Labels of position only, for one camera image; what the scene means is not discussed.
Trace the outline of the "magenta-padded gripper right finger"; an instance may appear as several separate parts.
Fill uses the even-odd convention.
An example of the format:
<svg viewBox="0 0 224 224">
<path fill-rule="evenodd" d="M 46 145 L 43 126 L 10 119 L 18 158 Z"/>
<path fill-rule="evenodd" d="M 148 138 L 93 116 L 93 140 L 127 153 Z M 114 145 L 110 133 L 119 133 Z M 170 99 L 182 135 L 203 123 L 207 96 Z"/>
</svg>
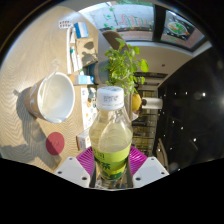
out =
<svg viewBox="0 0 224 224">
<path fill-rule="evenodd" d="M 129 188 L 140 188 L 168 175 L 156 157 L 147 157 L 135 147 L 130 148 L 127 165 Z"/>
</svg>

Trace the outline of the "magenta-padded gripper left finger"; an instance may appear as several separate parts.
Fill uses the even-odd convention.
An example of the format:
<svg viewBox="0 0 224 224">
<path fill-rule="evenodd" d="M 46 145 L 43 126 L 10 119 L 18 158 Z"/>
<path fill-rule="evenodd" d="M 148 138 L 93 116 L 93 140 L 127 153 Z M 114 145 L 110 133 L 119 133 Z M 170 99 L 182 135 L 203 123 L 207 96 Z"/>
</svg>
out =
<svg viewBox="0 0 224 224">
<path fill-rule="evenodd" d="M 77 157 L 68 157 L 54 174 L 78 186 L 94 188 L 96 165 L 92 148 L 89 147 Z"/>
</svg>

